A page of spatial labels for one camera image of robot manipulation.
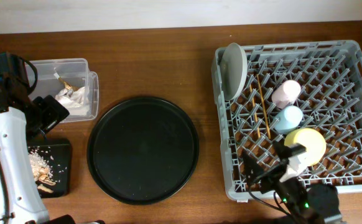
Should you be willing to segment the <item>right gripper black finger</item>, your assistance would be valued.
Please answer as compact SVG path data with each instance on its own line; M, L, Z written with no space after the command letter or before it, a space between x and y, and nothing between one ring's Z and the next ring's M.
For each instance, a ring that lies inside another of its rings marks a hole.
M285 146L281 142L274 141L272 145L274 146L275 152L280 160L298 156L306 152L306 147L299 143L291 146Z
M264 169L256 162L255 159L250 157L246 151L243 151L241 156L243 158L246 181L251 187L254 184L254 180L264 173Z

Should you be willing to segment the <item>wooden chopstick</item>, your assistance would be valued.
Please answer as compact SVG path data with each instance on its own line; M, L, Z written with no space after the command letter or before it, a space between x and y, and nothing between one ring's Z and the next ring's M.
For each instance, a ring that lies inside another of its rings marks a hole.
M249 85L249 90L250 90L251 92L253 92L253 88L252 88L252 85L251 85L251 84ZM252 106L253 106L253 109L254 109L255 106L256 106L255 98L254 98L254 97L255 97L255 94L253 94L253 98L252 98ZM258 124L258 117L257 117L256 112L254 112L254 121L255 121L256 124ZM257 132L258 138L260 138L260 137L261 137L261 133L260 133L260 130L259 130L259 126L257 127L256 132Z
M259 75L258 74L256 75L256 79L257 79L257 82L258 82L258 89L259 89L259 94L260 94L260 99L261 99L261 106L262 106L262 110L263 110L263 114L264 114L264 121L265 121L265 124L266 124L267 137L271 140L271 131L269 129L267 111L266 111L264 97L263 97L263 94L262 94L261 82L259 80Z

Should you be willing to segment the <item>yellow bowl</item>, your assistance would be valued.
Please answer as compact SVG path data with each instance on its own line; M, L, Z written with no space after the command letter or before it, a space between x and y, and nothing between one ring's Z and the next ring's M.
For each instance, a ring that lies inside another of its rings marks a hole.
M327 148L324 137L312 128L300 128L290 132L284 144L288 147L294 144L305 146L306 152L302 156L306 166L314 166L320 162Z

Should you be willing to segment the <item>light blue cup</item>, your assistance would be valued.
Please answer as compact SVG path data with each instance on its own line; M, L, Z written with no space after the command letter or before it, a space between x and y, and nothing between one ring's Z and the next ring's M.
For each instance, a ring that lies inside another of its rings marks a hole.
M297 106L287 106L277 113L275 118L277 118L279 122L274 126L274 129L279 134L288 134L298 127L302 121L303 112Z

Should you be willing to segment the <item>pink cup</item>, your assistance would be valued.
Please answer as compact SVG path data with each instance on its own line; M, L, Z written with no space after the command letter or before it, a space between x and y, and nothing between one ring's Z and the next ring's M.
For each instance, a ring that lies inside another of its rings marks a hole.
M281 110L293 105L301 92L300 84L295 80L287 80L272 94L272 102Z

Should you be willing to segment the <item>white napkin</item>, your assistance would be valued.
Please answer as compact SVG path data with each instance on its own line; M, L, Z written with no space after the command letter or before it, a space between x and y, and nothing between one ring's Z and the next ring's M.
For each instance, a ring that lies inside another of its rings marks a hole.
M81 87L77 91L64 88L55 95L55 99L69 111L71 116L87 115L89 107L85 103L85 87Z

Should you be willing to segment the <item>food scraps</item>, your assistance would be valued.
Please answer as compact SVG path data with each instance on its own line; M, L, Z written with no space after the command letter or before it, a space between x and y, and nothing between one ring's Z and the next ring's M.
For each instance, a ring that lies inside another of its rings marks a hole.
M61 149L29 149L29 160L38 193L42 198L63 197L69 192L70 156Z

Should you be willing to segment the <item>grey plate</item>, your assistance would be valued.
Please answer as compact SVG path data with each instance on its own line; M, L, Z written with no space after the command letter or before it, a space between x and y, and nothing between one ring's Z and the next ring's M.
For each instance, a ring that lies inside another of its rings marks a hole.
M246 52L237 43L229 44L220 61L220 73L225 100L240 95L246 82L248 60Z

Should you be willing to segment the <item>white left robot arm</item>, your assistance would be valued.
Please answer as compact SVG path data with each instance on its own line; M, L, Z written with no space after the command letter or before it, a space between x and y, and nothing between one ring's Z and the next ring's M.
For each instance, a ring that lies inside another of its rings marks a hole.
M47 133L68 115L54 97L30 94L28 60L0 53L0 223L49 223L49 213L38 193L27 150L27 140Z

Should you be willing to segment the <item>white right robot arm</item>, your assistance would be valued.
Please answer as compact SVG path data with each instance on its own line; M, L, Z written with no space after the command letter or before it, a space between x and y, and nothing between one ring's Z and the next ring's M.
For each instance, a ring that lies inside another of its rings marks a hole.
M343 223L340 201L336 187L329 184L314 184L305 188L293 174L295 166L302 163L307 148L299 143L285 146L273 142L280 162L265 171L246 151L241 153L247 192L257 202L285 214L275 223ZM253 195L251 187L260 185L261 193L273 192L276 205L271 205Z

